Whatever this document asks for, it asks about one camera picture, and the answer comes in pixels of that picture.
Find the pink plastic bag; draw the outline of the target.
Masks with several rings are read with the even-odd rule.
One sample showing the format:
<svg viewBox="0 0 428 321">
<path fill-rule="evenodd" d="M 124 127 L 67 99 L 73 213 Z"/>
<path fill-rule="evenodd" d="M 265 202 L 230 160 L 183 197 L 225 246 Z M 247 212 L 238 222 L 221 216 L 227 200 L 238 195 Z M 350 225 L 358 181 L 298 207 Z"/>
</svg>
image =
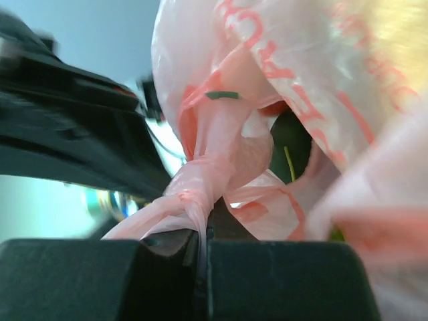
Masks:
<svg viewBox="0 0 428 321">
<path fill-rule="evenodd" d="M 427 319 L 426 1 L 162 1 L 151 51 L 187 162 L 107 238 L 205 237 L 224 199 L 260 240 L 339 229 L 381 318 Z M 287 110 L 312 137 L 289 184 L 270 170 Z"/>
</svg>

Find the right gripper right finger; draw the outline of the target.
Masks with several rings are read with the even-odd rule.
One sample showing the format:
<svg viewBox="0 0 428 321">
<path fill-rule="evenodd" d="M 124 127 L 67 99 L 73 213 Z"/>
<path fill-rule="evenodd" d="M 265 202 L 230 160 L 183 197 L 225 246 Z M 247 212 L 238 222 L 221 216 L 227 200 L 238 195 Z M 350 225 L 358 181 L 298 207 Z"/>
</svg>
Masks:
<svg viewBox="0 0 428 321">
<path fill-rule="evenodd" d="M 209 218 L 210 320 L 379 320 L 363 265 L 343 243 L 259 241 L 219 200 Z"/>
</svg>

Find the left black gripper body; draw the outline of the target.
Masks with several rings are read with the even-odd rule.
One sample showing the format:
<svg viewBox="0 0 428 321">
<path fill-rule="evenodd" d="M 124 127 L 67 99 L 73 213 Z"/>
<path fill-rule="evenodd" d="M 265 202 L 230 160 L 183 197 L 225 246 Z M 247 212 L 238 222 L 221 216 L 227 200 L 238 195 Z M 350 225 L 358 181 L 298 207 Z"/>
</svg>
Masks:
<svg viewBox="0 0 428 321">
<path fill-rule="evenodd" d="M 1 14 L 1 173 L 158 197 L 167 171 L 126 86 L 63 63 Z"/>
</svg>

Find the green avocado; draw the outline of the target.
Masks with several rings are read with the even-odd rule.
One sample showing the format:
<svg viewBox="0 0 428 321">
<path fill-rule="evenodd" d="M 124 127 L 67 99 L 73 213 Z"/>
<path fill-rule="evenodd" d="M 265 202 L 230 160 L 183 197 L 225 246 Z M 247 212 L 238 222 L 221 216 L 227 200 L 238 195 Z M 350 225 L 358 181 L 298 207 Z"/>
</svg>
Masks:
<svg viewBox="0 0 428 321">
<path fill-rule="evenodd" d="M 290 110 L 276 118 L 270 132 L 274 140 L 270 170 L 285 184 L 292 183 L 308 166 L 312 137 Z"/>
</svg>

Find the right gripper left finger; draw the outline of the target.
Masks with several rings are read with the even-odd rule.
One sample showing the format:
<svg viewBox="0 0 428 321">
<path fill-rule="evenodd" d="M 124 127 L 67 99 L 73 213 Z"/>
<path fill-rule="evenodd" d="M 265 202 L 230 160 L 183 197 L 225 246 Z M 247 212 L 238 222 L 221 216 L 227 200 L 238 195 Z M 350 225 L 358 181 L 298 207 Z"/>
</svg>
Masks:
<svg viewBox="0 0 428 321">
<path fill-rule="evenodd" d="M 1 245 L 2 320 L 187 320 L 198 237 L 11 239 Z"/>
</svg>

